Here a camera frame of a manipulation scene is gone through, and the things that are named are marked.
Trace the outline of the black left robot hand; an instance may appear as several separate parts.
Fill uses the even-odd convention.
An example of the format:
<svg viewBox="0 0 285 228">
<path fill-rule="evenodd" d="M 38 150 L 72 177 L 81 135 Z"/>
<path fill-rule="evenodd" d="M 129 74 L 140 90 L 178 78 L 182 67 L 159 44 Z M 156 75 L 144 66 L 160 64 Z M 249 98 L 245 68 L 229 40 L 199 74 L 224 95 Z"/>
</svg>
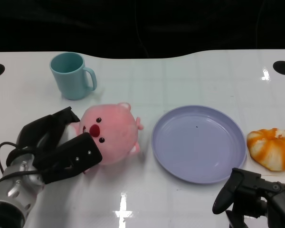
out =
<svg viewBox="0 0 285 228">
<path fill-rule="evenodd" d="M 67 107 L 21 129 L 17 146 L 21 151 L 34 155 L 33 167 L 41 172 L 45 184 L 77 176 L 102 160 L 89 133 L 60 142 L 67 127 L 78 122 L 79 118 L 71 107 Z"/>
</svg>

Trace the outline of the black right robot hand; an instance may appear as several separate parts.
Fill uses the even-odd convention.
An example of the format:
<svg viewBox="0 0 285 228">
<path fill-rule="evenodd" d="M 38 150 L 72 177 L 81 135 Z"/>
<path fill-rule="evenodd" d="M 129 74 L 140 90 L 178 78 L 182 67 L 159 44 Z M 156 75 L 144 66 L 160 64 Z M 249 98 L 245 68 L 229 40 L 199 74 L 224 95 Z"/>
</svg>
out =
<svg viewBox="0 0 285 228">
<path fill-rule="evenodd" d="M 216 215 L 225 212 L 230 228 L 246 228 L 244 216 L 256 219 L 264 216 L 269 228 L 285 228 L 285 184 L 233 168 L 214 201 L 212 212 Z"/>
</svg>

